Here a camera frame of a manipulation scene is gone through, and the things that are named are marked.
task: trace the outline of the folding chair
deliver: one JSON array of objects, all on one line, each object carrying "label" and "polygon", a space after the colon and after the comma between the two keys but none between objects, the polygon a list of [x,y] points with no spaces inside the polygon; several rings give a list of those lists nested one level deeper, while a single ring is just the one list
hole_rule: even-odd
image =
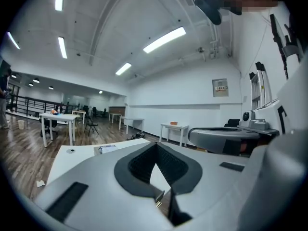
[{"label": "folding chair", "polygon": [[84,133],[85,133],[86,131],[89,131],[89,132],[88,132],[88,136],[89,136],[89,135],[90,135],[90,131],[92,130],[92,131],[94,132],[94,129],[95,129],[95,131],[97,132],[97,134],[99,134],[98,131],[96,130],[96,126],[98,126],[98,124],[94,124],[93,121],[92,121],[92,119],[91,119],[91,117],[88,116],[87,114],[86,114],[86,119],[87,119],[87,122],[86,122],[86,127],[85,127],[85,130],[84,130]]}]

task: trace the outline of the machine knob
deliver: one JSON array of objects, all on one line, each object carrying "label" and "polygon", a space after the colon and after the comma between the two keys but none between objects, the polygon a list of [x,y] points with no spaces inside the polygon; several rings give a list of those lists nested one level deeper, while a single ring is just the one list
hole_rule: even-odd
[{"label": "machine knob", "polygon": [[243,114],[243,121],[247,121],[249,119],[249,112],[245,112]]}]

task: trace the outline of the pants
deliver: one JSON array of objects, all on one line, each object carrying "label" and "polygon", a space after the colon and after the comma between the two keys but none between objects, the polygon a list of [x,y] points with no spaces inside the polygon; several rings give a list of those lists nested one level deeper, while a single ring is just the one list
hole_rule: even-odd
[{"label": "pants", "polygon": [[0,98],[0,126],[1,127],[7,127],[8,122],[6,120],[6,100],[4,98]]}]

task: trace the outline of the ladder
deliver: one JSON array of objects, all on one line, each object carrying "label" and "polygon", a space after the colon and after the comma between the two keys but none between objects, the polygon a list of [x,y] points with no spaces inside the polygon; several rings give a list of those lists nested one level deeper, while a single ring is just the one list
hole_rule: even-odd
[{"label": "ladder", "polygon": [[257,73],[250,73],[251,110],[255,110],[272,100],[269,79],[261,62],[256,63]]}]

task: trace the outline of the white paper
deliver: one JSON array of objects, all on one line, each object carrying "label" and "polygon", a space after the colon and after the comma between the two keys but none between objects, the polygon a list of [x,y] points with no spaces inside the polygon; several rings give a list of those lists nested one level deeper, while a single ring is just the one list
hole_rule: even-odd
[{"label": "white paper", "polygon": [[41,181],[37,181],[37,187],[45,186],[45,183]]},{"label": "white paper", "polygon": [[118,150],[118,148],[115,145],[104,145],[104,146],[101,146],[100,148],[101,149],[99,149],[99,151],[102,150],[102,152],[100,152],[101,154]]}]

